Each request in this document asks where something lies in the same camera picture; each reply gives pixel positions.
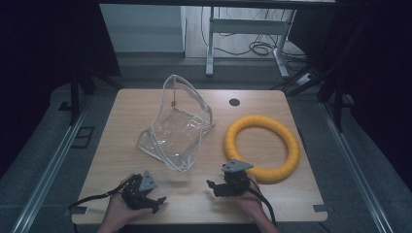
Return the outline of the clear plastic zipper bag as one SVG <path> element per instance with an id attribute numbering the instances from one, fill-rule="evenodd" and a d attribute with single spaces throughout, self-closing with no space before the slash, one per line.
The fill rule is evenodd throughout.
<path id="1" fill-rule="evenodd" d="M 137 140 L 137 148 L 168 168 L 186 172 L 202 140 L 215 126 L 213 111 L 184 78 L 171 75 L 163 84 L 156 118 Z"/>

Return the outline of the dark curtain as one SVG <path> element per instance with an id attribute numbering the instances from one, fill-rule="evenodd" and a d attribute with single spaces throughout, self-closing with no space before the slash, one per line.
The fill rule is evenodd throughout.
<path id="1" fill-rule="evenodd" d="M 351 114 L 412 191 L 412 0 L 336 0 L 370 17 L 343 83 Z"/>
<path id="2" fill-rule="evenodd" d="M 57 87 L 120 74 L 101 1 L 0 0 L 0 178 Z"/>

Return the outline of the person's right hand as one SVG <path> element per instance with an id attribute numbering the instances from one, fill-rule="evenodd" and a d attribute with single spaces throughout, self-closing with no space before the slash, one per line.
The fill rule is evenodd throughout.
<path id="1" fill-rule="evenodd" d="M 230 197 L 230 200 L 239 206 L 255 223 L 263 223 L 269 220 L 263 210 L 261 201 L 251 192 L 246 191 L 240 196 Z"/>

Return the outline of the black tripod stand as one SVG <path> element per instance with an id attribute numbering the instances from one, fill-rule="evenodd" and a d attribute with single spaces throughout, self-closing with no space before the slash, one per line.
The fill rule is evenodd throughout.
<path id="1" fill-rule="evenodd" d="M 359 43 L 370 17 L 358 11 L 314 12 L 298 10 L 292 21 L 289 37 L 306 53 L 306 64 L 273 89 L 295 96 L 310 87 L 321 84 L 317 93 L 320 102 L 332 102 L 332 118 L 341 131 L 341 114 L 346 75 L 351 56 Z M 314 78 L 306 84 L 296 82 L 306 73 Z"/>

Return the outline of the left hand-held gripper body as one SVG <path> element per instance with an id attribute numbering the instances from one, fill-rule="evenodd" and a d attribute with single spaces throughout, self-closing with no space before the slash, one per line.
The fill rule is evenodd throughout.
<path id="1" fill-rule="evenodd" d="M 154 200 L 147 195 L 157 187 L 149 171 L 143 174 L 132 175 L 124 182 L 121 197 L 131 210 L 144 209 L 145 204 L 153 204 Z"/>

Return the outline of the person's left hand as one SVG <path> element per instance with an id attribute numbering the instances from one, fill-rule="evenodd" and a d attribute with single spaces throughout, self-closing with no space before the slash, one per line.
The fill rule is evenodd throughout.
<path id="1" fill-rule="evenodd" d="M 131 223 L 133 220 L 136 220 L 142 216 L 147 216 L 151 213 L 152 210 L 149 208 L 140 210 L 129 209 L 123 201 L 121 195 L 117 193 L 110 197 L 110 201 L 102 222 L 112 222 L 114 224 L 121 225 L 121 228 L 123 228 L 126 224 Z"/>

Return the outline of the metal floor rail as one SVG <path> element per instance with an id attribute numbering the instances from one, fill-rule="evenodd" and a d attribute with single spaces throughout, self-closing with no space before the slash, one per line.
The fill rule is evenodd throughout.
<path id="1" fill-rule="evenodd" d="M 46 169 L 44 170 L 40 180 L 34 187 L 28 201 L 20 212 L 19 217 L 11 230 L 11 233 L 28 233 L 37 214 L 39 213 L 51 187 L 56 178 L 60 167 L 62 166 L 66 155 L 71 148 L 73 141 L 84 121 L 86 112 L 89 108 L 91 97 L 87 97 L 82 103 L 79 111 L 79 116 L 66 130 L 63 139 L 58 145 L 56 151 L 51 157 Z"/>
<path id="2" fill-rule="evenodd" d="M 325 103 L 320 103 L 319 107 L 325 116 L 328 128 L 347 163 L 348 169 L 358 187 L 363 202 L 369 210 L 378 231 L 380 233 L 394 233 L 388 221 L 387 215 L 383 210 L 377 196 L 371 189 L 366 177 L 364 176 L 361 167 L 345 138 L 345 135 L 334 124 L 331 110 Z"/>

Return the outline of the white metal desk frame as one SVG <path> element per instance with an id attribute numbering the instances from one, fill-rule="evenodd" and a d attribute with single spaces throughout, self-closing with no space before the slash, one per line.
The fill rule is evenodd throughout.
<path id="1" fill-rule="evenodd" d="M 215 8 L 210 8 L 209 32 L 206 52 L 206 76 L 212 77 L 214 74 L 214 35 L 218 33 L 242 34 L 242 35 L 267 35 L 278 36 L 272 54 L 277 63 L 280 75 L 287 79 L 290 75 L 286 62 L 283 58 L 283 49 L 288 39 L 292 26 L 295 10 L 285 10 L 285 19 L 239 19 L 215 17 Z"/>

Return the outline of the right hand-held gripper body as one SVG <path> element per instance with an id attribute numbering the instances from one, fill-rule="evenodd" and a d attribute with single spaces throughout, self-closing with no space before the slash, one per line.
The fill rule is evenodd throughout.
<path id="1" fill-rule="evenodd" d="M 222 167 L 224 183 L 221 183 L 221 189 L 227 191 L 227 196 L 242 195 L 250 186 L 250 181 L 246 171 L 253 168 L 254 165 L 237 159 L 231 159 Z"/>

